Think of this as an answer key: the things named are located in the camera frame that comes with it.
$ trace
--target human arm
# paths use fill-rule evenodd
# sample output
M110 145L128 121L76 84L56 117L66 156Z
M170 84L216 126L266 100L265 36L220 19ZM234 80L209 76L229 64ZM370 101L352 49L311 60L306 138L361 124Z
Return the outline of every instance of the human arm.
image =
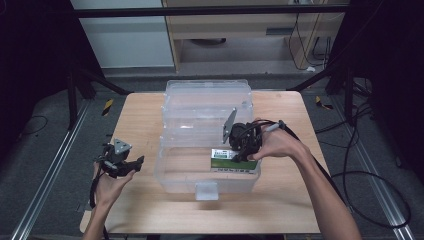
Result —
M352 215L319 169L306 145L281 129L265 132L261 149L248 158L258 160L268 156L293 159L305 182L318 227L325 239L361 239Z
M94 163L94 177L99 169L99 163ZM84 231L83 240L101 239L103 235L103 226L107 215L115 201L118 199L125 184L133 178L135 170L132 170L127 176L119 179L112 178L107 174L102 174L96 188L96 206L91 211L90 221Z

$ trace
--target transparent plastic container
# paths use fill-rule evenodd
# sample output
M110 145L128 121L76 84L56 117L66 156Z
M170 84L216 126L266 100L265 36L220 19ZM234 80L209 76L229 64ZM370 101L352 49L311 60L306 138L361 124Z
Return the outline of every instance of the transparent plastic container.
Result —
M212 149L222 143L223 126L234 108L236 122L253 120L251 89L246 80L169 81L162 107L163 132L155 177L169 193L196 193L215 200L219 193L250 192L260 176L211 171Z

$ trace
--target person's left hand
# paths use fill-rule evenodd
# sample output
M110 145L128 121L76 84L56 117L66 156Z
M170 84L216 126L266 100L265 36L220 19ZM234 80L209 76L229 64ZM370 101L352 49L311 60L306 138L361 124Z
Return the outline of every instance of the person's left hand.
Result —
M96 177L99 167L99 163L95 162L93 179ZM103 172L104 171L101 170L100 174L102 176L96 188L96 205L111 207L118 199L125 184L133 178L135 170L132 170L127 176L119 179L112 178L107 174L103 174Z

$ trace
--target gray floor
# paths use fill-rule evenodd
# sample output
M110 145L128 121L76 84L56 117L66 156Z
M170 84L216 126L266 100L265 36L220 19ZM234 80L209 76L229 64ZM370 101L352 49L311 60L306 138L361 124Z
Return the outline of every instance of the gray floor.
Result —
M145 74L137 77L110 76L110 80L128 90L164 91L169 79L235 79L244 78L252 89L285 89L308 79L313 73L294 68L287 46L282 39L228 39L223 45L198 46L187 41L184 44L181 69L178 73L165 72ZM102 144L109 141L125 101L110 90L94 84L98 93L90 101L87 116L72 148L62 166L51 192L42 207L32 228L31 235L79 237L79 222L82 218L81 206L88 199L92 175L92 159L102 151ZM315 129L341 121L337 110L317 107L315 96L322 97L325 103L336 105L340 96L327 97L323 91L325 80L302 92L308 113ZM108 116L101 116L105 102L114 99ZM355 98L359 105L365 101ZM22 136L11 154L9 165L0 170L0 236L10 235L22 219L27 207L43 180L55 157L68 124L67 95L62 91L40 101L34 109L35 117L28 123L26 132L40 131ZM405 196L412 209L409 227L416 239L424 239L424 187L411 170L396 167L395 155L387 143L378 123L370 115L358 122L361 142L376 166L378 173L392 182ZM346 146L349 141L347 128L341 126L332 131L318 134L327 165L331 174L342 171L346 149L330 144ZM355 148L350 151L349 170L362 169ZM387 223L386 215L380 207L370 181L366 177L349 176L348 191L352 202L371 217ZM339 187L340 179L335 180ZM402 203L396 199L404 214ZM365 239L398 239L395 232L371 224L353 213ZM289 235L288 239L305 239L306 235Z

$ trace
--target black power cable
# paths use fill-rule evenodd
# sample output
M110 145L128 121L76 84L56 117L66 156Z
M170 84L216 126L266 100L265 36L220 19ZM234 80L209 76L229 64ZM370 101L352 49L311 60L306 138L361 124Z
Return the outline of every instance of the black power cable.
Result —
M327 58L330 55L331 37L327 37L325 52L324 53L317 54L315 52L315 49L316 49L316 47L318 45L319 40L320 40L320 37L317 37L317 39L315 40L314 47L312 48L312 56L314 57L315 60L324 61L323 62L323 65L325 67L327 65L327 60L328 60Z
M45 116L35 115L35 116L32 116L31 117L31 119L34 119L34 118L42 118L42 119L44 119L43 126L41 126L40 128L38 128L37 130L31 131L31 132L23 132L22 135L30 135L30 134L38 133L39 131L43 130L47 126L47 123L49 122L49 119L47 117L45 117Z
M368 112L366 112L365 110L367 110L367 109L370 109L370 107L367 107L367 108L365 108L365 109L363 109L363 110L360 110L360 108L362 107L363 105L361 105L361 106L359 106L358 108L357 108L357 111L356 111L356 114L354 115L354 118L353 118L353 133L352 133L352 136L351 136L351 138L350 138L350 140L349 140L349 144L348 144L348 146L347 146L347 148L346 148L346 152L345 152L345 157L344 157L344 162L343 162L343 171L341 172L341 173L337 173L337 174L334 174L334 175L332 175L331 177L332 178L335 178L335 177L340 177L340 176L342 176L342 184L343 184L343 192L344 192L344 194L345 194L345 197L346 197L346 202L349 204L349 206L355 211L355 213L357 213L359 216L361 216L362 218L364 218L365 220L367 220L367 221L369 221L369 222L371 222L371 223L373 223L373 224L375 224L375 225L377 225L377 226L380 226L380 227L383 227L383 228L388 228L388 229L396 229L396 228L402 228L402 227L405 227L406 225L408 225L409 224L409 222L411 221L411 208L410 208L410 206L409 206L409 204L408 204L408 202L405 200L405 198L403 197L403 195L401 194L401 192L392 184L392 183L390 183L388 180L386 180L386 179L384 179L383 177L380 177L380 176L378 176L378 175L376 175L376 174L374 174L374 173L370 173L370 172L366 172L366 171L347 171L347 161L348 161L348 157L349 157L349 151L350 151L350 148L353 146L353 140L354 140L354 138L355 138L355 136L357 135L357 133L358 133L358 130L357 130L357 121L358 121L358 119L359 119L359 117L361 117L361 116L363 116L363 115L365 115L365 114L368 114L368 113L370 113L371 111L368 111ZM333 124L333 125L331 125L330 127L327 127L327 128L324 128L325 129L325 131L329 131L329 130L331 130L331 129L334 129L335 127L338 127L338 126L340 126L340 124L344 124L344 123L346 123L346 121L342 121L342 122L340 122L340 123L337 123L337 124ZM403 202L403 205L404 205L404 207L405 207L405 209L406 209L406 212L407 212L407 217L405 218L405 221L403 222L403 223L401 223L401 224L398 224L398 225L389 225L389 224L385 224L385 223L381 223L381 222L378 222L377 220L374 220L374 219L372 219L371 217L369 217L369 216L367 216L366 214L364 214L362 211L360 211L356 206L354 206L353 204L352 204L352 201L351 201L351 199L350 199L350 197L349 197L349 194L348 194L348 190L347 190L347 186L346 186L346 175L349 175L349 174L356 174L356 175L358 175L358 174L361 174L361 175L368 175L368 176L372 176L372 177L375 177L375 178L378 178L378 179L380 179L381 181L383 181L383 182L385 182L388 186L390 186L390 188L394 191L394 192L396 192L396 194L400 197L400 199L402 200L402 202Z
M292 39L292 36L293 36L294 31L296 30L296 31L297 31L297 35L298 35L298 37L299 37L300 45L301 45L301 47L302 47L303 57L305 58L305 60L306 60L309 64L311 64L311 66L312 66L312 67L322 66L323 64L315 64L315 63L311 63L311 62L308 60L308 57L306 56L305 46L303 45L303 41L302 41L302 38L301 38L301 36L300 36L300 32L299 32L299 24L298 24L298 22L299 22L299 15L300 15L299 13L296 13L296 20L295 20L295 23L294 23L294 26L293 26L293 31L291 32L290 37L289 37L289 41L288 41L290 55L291 55L291 57L292 57L292 59L293 59L293 61L294 61L294 55L293 55L293 52L292 52L292 49L291 49L291 39ZM294 65L295 65L295 67L296 67L298 70L306 70L306 68L300 68L299 66L297 66L296 61L294 61Z
M319 143L322 143L322 144L326 144L326 145L332 146L332 147L347 148L346 146L340 146L340 145L329 143L329 142L324 142L324 141L318 141L318 142Z
M103 162L99 163L99 169L97 170L96 177L91 182L91 187L90 187L90 207L91 207L91 209L94 209L94 207L96 207L96 201L95 201L94 195L96 193L97 185L99 184L100 178L103 176L103 174L105 174L105 172L101 173L101 169L102 169L101 164L103 164ZM109 234L107 232L106 226L103 226L103 237L104 237L105 240L109 240Z
M260 120L255 120L252 122L252 125L250 128L247 128L244 132L240 133L238 135L237 138L242 137L246 132L252 130L253 128L256 128L258 126L264 126L264 125L275 125L278 124L279 128L281 128L282 130L286 131L289 135L291 135L293 138L295 138L296 140L300 141L299 137L286 125L284 124L283 121L278 121L278 122L274 122L274 121L270 121L270 120L264 120L264 119L260 119ZM322 172L322 174L325 176L325 178L327 179L327 181L330 183L330 185L333 187L334 191L337 193L337 195L340 197L340 199L343 201L343 197L339 191L339 189L337 188L336 184L334 183L333 179L331 178L331 176L328 174L328 172L322 167L322 165L318 162L318 160L312 156L313 159L315 160L315 163L317 164L318 168L320 169L320 171Z

